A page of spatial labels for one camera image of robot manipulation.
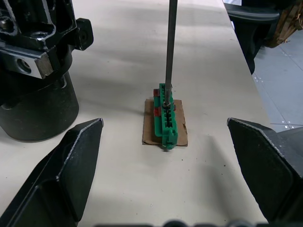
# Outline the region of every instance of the white table surface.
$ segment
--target white table surface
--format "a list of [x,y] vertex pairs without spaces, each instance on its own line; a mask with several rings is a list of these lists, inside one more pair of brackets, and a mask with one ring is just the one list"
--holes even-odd
[[[168,0],[74,0],[94,44],[74,51],[77,123],[102,117],[95,178],[80,227],[162,225],[177,218],[218,225],[265,221],[234,153],[226,120],[267,125],[257,89],[221,0],[179,0],[173,92],[183,102],[188,147],[142,145],[144,101],[164,82]],[[0,130],[0,214],[63,134],[38,143]]]

